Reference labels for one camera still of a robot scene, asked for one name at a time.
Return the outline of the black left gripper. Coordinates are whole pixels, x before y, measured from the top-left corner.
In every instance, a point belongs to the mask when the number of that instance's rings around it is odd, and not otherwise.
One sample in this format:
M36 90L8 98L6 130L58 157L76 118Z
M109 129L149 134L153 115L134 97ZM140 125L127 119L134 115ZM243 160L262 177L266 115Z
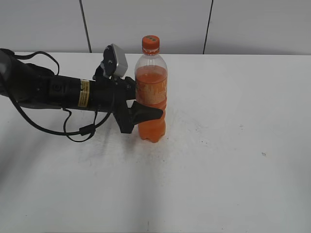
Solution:
M128 76L125 79L114 76L92 81L88 109L106 113L95 127L103 125L111 114L121 133L131 133L134 125L160 119L163 115L161 109L145 106L137 101L133 102L131 108L128 107L127 101L135 99L135 88L136 81Z

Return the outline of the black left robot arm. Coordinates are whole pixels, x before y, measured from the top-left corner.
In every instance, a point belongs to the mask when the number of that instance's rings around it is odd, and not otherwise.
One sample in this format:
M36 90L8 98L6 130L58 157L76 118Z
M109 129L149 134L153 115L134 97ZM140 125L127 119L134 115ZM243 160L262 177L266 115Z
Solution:
M138 102L127 105L128 100L136 99L136 83L125 75L125 53L115 44L105 48L92 80L61 76L29 63L32 57L8 49L0 51L0 93L26 120L29 117L24 108L104 112L114 116L122 133L131 133L135 125L163 115L161 109Z

